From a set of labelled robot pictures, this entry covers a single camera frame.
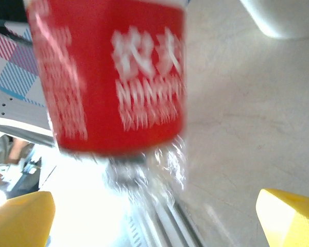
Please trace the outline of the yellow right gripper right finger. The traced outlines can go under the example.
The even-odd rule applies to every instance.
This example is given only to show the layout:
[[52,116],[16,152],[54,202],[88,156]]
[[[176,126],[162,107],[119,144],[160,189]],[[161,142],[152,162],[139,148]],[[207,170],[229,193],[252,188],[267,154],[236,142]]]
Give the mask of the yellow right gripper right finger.
[[309,197],[262,189],[256,213],[269,246],[309,246]]

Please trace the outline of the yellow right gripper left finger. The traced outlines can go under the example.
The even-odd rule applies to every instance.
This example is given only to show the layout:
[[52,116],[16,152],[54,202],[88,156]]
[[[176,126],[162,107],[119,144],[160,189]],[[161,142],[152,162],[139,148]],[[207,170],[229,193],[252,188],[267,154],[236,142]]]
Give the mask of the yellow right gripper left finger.
[[55,211],[48,191],[7,200],[0,206],[0,247],[46,246]]

